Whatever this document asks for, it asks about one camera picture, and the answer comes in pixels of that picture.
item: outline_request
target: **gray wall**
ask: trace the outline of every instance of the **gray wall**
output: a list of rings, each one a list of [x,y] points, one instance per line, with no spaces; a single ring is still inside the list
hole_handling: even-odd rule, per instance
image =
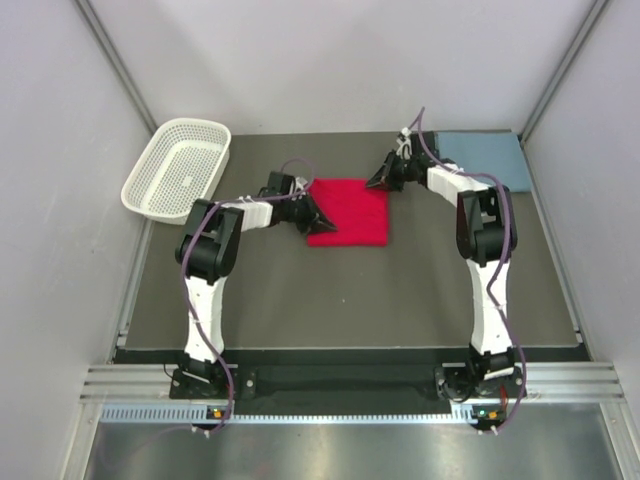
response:
[[[640,3],[611,2],[526,151],[592,349],[640,424]]]
[[[92,0],[158,122],[524,125],[590,0]]]
[[[148,136],[70,1],[4,2],[0,64],[0,478],[51,479],[113,338]]]

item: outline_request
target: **white arm segment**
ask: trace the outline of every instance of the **white arm segment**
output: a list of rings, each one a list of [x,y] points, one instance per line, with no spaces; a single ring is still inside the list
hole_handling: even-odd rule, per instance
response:
[[[234,208],[244,210],[242,220],[242,231],[255,228],[268,227],[271,224],[271,214],[273,206],[267,202],[253,201],[247,199],[245,203],[235,203]],[[189,299],[194,309],[198,313],[198,319],[193,318],[189,312],[189,336],[185,352],[194,360],[204,362],[205,360],[215,363],[213,352],[207,347],[200,333],[196,328],[196,322],[214,346],[218,353],[224,350],[222,339],[222,292],[228,277],[219,278],[213,285],[207,284],[202,278],[190,277],[187,279]]]
[[[447,167],[457,172],[461,171],[456,165],[447,164]],[[487,190],[489,185],[479,182],[473,178],[463,177],[446,169],[437,166],[427,170],[427,188],[444,197],[453,206],[458,206],[458,193],[466,191],[481,192]],[[511,347],[511,339],[507,328],[500,317],[498,308],[493,304],[487,294],[487,284],[496,270],[498,261],[487,262],[485,267],[481,267],[473,260],[467,260],[467,266],[471,273],[471,283],[473,285],[473,334],[471,335],[471,346],[483,355],[489,352],[492,355],[506,352]],[[509,263],[502,267],[500,275],[491,288],[491,292],[500,304],[505,315],[507,313],[507,274]],[[485,380],[501,375],[509,375],[513,372],[501,370],[485,375]]]
[[[447,167],[455,170],[455,172],[464,171],[453,163],[448,163]],[[427,188],[444,197],[444,199],[454,207],[457,207],[458,193],[468,192],[470,190],[474,192],[481,192],[483,190],[488,190],[489,185],[478,182],[473,178],[463,177],[457,173],[449,172],[448,170],[438,166],[427,170]]]
[[[499,260],[487,262],[483,268],[473,260],[467,260],[473,285],[473,333],[471,346],[480,355],[490,352],[492,355],[506,352],[511,347],[511,338],[505,327],[500,309],[507,314],[507,274],[509,262],[502,266],[500,275],[492,285],[491,292],[499,303],[496,307],[489,298],[487,285],[496,271]],[[485,380],[513,373],[513,367],[485,375]]]

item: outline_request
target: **cable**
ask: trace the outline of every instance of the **cable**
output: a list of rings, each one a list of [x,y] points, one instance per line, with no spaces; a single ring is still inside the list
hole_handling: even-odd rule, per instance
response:
[[[509,405],[509,395],[504,385],[500,385],[500,407],[503,411],[507,411],[507,405]]]
[[[167,364],[163,363],[162,364],[162,369],[164,370],[164,374],[169,377],[171,380],[173,380],[173,377],[171,375],[169,375],[169,373],[167,372]]]
[[[311,179],[307,182],[307,184],[302,188],[302,190],[300,190],[298,192],[293,192],[293,193],[289,193],[289,194],[286,194],[286,195],[274,195],[272,197],[261,197],[260,201],[262,201],[262,202],[265,202],[265,201],[266,202],[274,202],[274,201],[278,201],[278,200],[288,200],[290,198],[294,198],[294,197],[303,195],[304,193],[307,193],[309,191],[309,188],[311,188],[311,185],[313,184],[313,182],[315,180],[315,167],[314,167],[313,163],[310,162],[307,159],[304,159],[304,158],[292,158],[291,160],[288,160],[287,162],[285,162],[282,165],[280,171],[281,172],[284,171],[284,169],[287,167],[287,165],[289,165],[291,163],[304,163],[305,165],[307,165],[309,167],[309,169],[311,170]],[[200,225],[196,229],[196,231],[195,231],[195,233],[193,235],[193,238],[191,239],[191,242],[189,243],[189,246],[187,247],[187,250],[185,251],[184,258],[182,259],[182,265],[181,265],[181,268],[180,268],[180,274],[181,274],[181,277],[182,277],[182,287],[183,287],[182,290],[183,290],[183,294],[184,294],[184,299],[185,299],[185,302],[187,303],[189,311],[191,312],[191,315],[193,315],[193,318],[195,320],[194,323],[195,323],[196,328],[198,330],[198,334],[202,338],[202,341],[205,343],[205,345],[209,348],[209,350],[211,350],[211,353],[213,354],[213,356],[220,362],[220,365],[222,366],[222,369],[224,370],[224,373],[225,373],[225,375],[227,377],[227,382],[228,382],[229,399],[228,399],[227,408],[225,409],[224,415],[220,419],[220,422],[212,430],[210,430],[210,432],[209,432],[210,435],[220,431],[226,425],[226,422],[231,417],[231,409],[232,409],[232,405],[233,405],[233,397],[234,397],[234,392],[235,392],[235,386],[234,386],[234,383],[233,383],[233,375],[231,374],[231,370],[229,369],[229,365],[224,360],[224,358],[222,358],[222,356],[218,353],[216,348],[211,344],[211,342],[207,338],[207,335],[205,334],[204,330],[202,329],[202,326],[200,325],[199,318],[198,318],[198,312],[194,308],[193,304],[191,303],[191,299],[189,298],[189,288],[187,287],[187,276],[186,276],[187,271],[186,270],[187,270],[187,265],[189,263],[189,258],[191,257],[191,253],[193,252],[195,244],[198,241],[198,238],[200,238],[200,236],[202,235],[206,225],[209,223],[209,220],[211,220],[213,215],[215,215],[215,212],[217,212],[220,209],[220,207],[222,207],[224,205],[227,205],[227,204],[230,204],[230,203],[238,203],[238,202],[242,202],[242,200],[237,199],[237,198],[236,199],[232,199],[232,200],[222,200],[220,202],[217,202],[213,206],[213,208],[211,208],[211,210],[209,210],[209,212],[207,212],[207,215],[204,217],[204,219],[202,220],[202,222],[200,223]],[[167,366],[166,365],[163,365],[163,369],[164,369],[164,373],[169,378],[172,378],[169,375],[169,373],[167,372]],[[154,443],[159,438],[163,437],[165,434],[171,433],[171,432],[176,432],[176,431],[179,431],[179,430],[191,430],[191,426],[190,425],[173,425],[171,427],[165,428],[164,430],[161,430],[158,433],[154,434],[151,438],[149,438],[148,440],[146,440],[142,444],[140,444],[137,447],[135,447],[123,459],[121,459],[120,461],[118,461],[116,463],[111,463],[111,462],[109,462],[107,460],[106,454],[105,454],[105,451],[104,451],[104,449],[105,449],[104,442],[101,441],[102,439],[100,439],[98,441],[99,442],[98,454],[99,454],[99,457],[100,457],[100,461],[101,461],[102,465],[104,466],[104,468],[106,470],[108,470],[110,472],[116,471],[116,470],[120,469],[126,462],[131,460],[140,451],[142,451],[143,449],[145,449],[146,447],[148,447],[149,445]]]
[[[418,113],[418,116],[415,118],[411,126],[414,126],[417,124],[417,127],[418,127],[417,133],[418,133],[418,139],[420,140],[420,145],[422,145],[422,148],[424,149],[425,153],[429,156],[429,158],[433,160],[436,163],[436,165],[438,165],[439,167],[442,167],[448,172],[453,172],[453,169],[448,167],[445,163],[442,163],[442,161],[440,161],[440,159],[433,154],[433,152],[427,146],[427,142],[424,140],[424,135],[422,133],[422,117],[424,115],[424,110],[425,110],[424,107],[420,109],[420,113]],[[511,343],[516,347],[518,355],[520,356],[520,361],[522,362],[522,385],[520,385],[520,390],[518,391],[518,396],[516,397],[516,401],[513,405],[513,408],[511,409],[511,412],[507,415],[507,418],[505,419],[505,421],[496,429],[497,432],[500,432],[509,423],[511,423],[514,415],[520,408],[520,403],[524,398],[525,386],[527,384],[527,361],[524,356],[524,351],[522,350],[522,345],[520,344],[520,342],[518,341],[518,338],[513,332],[513,329],[511,328],[511,324],[509,323],[509,320],[507,319],[506,314],[504,313],[502,307],[500,306],[498,299],[495,297],[495,295],[491,291],[491,287],[493,287],[493,284],[498,279],[498,275],[500,275],[500,272],[502,271],[502,267],[504,267],[505,263],[507,263],[507,257],[509,256],[509,247],[511,245],[511,211],[509,208],[509,202],[507,201],[507,193],[504,189],[504,185],[502,185],[500,180],[498,180],[498,178],[495,175],[491,175],[490,173],[468,173],[461,170],[457,170],[456,174],[462,177],[468,177],[468,178],[484,178],[493,182],[493,184],[496,186],[496,189],[498,190],[500,203],[502,204],[502,208],[504,210],[504,232],[505,233],[504,233],[504,240],[502,242],[502,251],[500,252],[500,260],[498,262],[498,266],[496,267],[495,272],[493,272],[493,276],[491,277],[491,279],[489,280],[489,283],[487,284],[487,295],[491,299],[491,302],[493,303],[493,305],[496,307],[496,310],[498,310],[500,319],[502,320],[505,330],[507,331],[507,334],[511,339]]]
[[[291,160],[286,161],[282,165],[280,171],[284,171],[284,169],[287,167],[287,165],[289,165],[291,163],[294,163],[294,162],[304,163],[310,168],[310,170],[311,170],[311,180],[309,180],[309,182],[299,192],[293,192],[293,193],[289,193],[289,194],[286,194],[286,195],[275,195],[275,196],[272,196],[272,197],[262,197],[262,198],[260,198],[260,201],[263,201],[263,202],[274,202],[274,201],[278,201],[278,200],[288,200],[290,198],[294,198],[294,197],[297,197],[297,196],[300,196],[300,195],[306,193],[309,190],[309,188],[311,188],[311,185],[313,184],[313,182],[315,180],[315,168],[314,168],[313,164],[309,160],[306,160],[304,158],[292,158]],[[191,312],[191,315],[193,316],[193,319],[195,320],[195,325],[196,325],[196,329],[198,331],[198,334],[200,335],[200,338],[202,338],[202,341],[205,343],[205,345],[209,348],[209,350],[211,350],[211,353],[213,354],[214,358],[216,358],[220,362],[220,365],[222,366],[222,369],[224,370],[224,373],[227,376],[227,381],[228,381],[228,384],[229,384],[229,404],[228,404],[228,407],[225,409],[224,415],[220,419],[220,423],[218,423],[218,425],[216,425],[216,427],[213,430],[211,430],[211,434],[217,432],[220,428],[222,428],[222,426],[225,424],[225,422],[227,420],[229,420],[229,418],[231,417],[231,406],[233,405],[233,397],[234,397],[234,392],[235,392],[235,386],[234,386],[234,383],[233,383],[233,375],[231,374],[231,370],[229,369],[229,365],[227,365],[227,362],[224,360],[224,358],[222,358],[222,356],[218,353],[216,348],[213,346],[213,344],[207,338],[207,335],[205,334],[204,330],[202,329],[202,326],[200,325],[200,321],[199,321],[200,319],[198,317],[198,312],[196,312],[196,309],[194,308],[193,304],[191,303],[191,299],[189,298],[189,287],[187,286],[187,265],[189,264],[189,258],[191,257],[191,254],[193,252],[193,249],[195,248],[195,245],[196,245],[198,239],[200,238],[200,236],[204,232],[204,229],[206,228],[206,226],[209,223],[209,221],[213,218],[213,216],[220,209],[220,207],[222,207],[223,205],[237,203],[237,202],[241,202],[241,201],[242,200],[237,199],[237,198],[236,199],[232,199],[232,200],[223,200],[223,201],[217,202],[213,206],[213,208],[211,208],[207,212],[207,214],[203,218],[202,222],[200,223],[200,225],[198,225],[198,228],[194,232],[193,238],[191,239],[191,242],[189,242],[189,245],[187,246],[187,250],[185,251],[184,257],[182,259],[182,265],[181,265],[181,268],[180,268],[180,274],[182,276],[182,293],[184,294],[184,299],[185,299],[185,302],[187,303],[187,307],[189,308],[189,312]]]

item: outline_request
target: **dark work surface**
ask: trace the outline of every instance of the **dark work surface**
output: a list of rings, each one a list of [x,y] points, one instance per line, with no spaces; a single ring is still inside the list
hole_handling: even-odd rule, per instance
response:
[[[584,343],[571,347],[524,347],[528,362],[588,362]],[[464,363],[468,347],[422,348],[301,348],[301,349],[226,349],[222,354],[229,364],[239,365],[441,365]],[[180,364],[182,348],[167,350],[129,350],[119,348],[113,359],[118,364]]]
[[[394,145],[391,133],[234,137],[215,198],[255,194],[269,171],[304,156],[319,177],[366,178]],[[291,172],[305,175],[304,166]],[[509,318],[524,345],[576,345],[531,194],[513,195],[518,247]],[[243,234],[226,284],[227,348],[466,346],[471,280],[455,245],[455,209],[418,185],[390,197],[385,248],[309,248],[295,227]],[[184,347],[187,311],[173,250],[181,227],[156,224],[126,348]]]

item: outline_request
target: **metal plate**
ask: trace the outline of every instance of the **metal plate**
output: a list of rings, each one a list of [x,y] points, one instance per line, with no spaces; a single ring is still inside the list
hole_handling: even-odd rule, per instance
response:
[[[118,462],[163,428],[101,424],[97,438]],[[466,425],[230,425],[210,440],[168,433],[116,471],[97,450],[87,479],[622,478],[597,405],[526,405],[498,437]]]

